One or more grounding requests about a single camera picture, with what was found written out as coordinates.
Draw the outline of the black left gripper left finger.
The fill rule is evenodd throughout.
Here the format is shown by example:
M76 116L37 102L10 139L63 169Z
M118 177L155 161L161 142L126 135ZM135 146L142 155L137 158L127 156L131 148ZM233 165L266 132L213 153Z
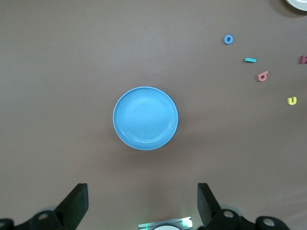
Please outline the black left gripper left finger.
M39 212L20 225L15 225L10 218L2 218L0 228L2 230L75 230L88 208L88 185L77 184L54 210Z

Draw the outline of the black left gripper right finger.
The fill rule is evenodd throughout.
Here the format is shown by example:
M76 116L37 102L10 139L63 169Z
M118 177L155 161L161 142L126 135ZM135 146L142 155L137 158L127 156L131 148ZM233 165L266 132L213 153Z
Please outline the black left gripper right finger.
M202 221L200 230L290 230L274 217L260 216L253 223L233 210L221 208L207 183L198 184L197 208Z

